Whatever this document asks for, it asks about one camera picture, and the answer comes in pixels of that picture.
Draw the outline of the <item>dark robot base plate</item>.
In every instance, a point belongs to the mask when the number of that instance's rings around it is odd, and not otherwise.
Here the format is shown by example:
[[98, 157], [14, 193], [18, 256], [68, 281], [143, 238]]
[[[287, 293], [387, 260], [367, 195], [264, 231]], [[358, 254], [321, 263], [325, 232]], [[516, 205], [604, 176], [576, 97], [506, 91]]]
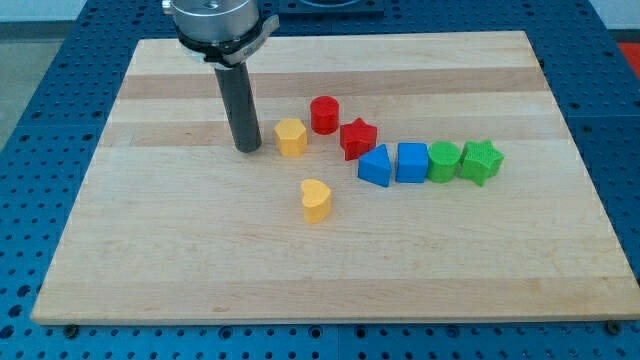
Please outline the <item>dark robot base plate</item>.
[[379, 15], [385, 0], [279, 0], [280, 15]]

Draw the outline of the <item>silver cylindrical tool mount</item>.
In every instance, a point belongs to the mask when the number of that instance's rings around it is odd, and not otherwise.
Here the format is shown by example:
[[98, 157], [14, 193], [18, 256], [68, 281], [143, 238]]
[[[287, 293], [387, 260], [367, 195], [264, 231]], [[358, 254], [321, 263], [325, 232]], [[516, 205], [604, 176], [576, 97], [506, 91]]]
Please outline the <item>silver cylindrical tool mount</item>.
[[280, 26], [256, 0], [162, 0], [180, 44], [223, 69], [244, 64]]

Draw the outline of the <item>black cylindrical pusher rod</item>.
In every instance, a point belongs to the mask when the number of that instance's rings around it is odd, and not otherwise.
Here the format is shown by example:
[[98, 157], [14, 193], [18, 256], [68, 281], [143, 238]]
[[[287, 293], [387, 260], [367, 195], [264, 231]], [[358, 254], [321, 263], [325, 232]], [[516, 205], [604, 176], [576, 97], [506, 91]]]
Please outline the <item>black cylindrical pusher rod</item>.
[[245, 63], [214, 68], [235, 147], [252, 153], [262, 145], [249, 73]]

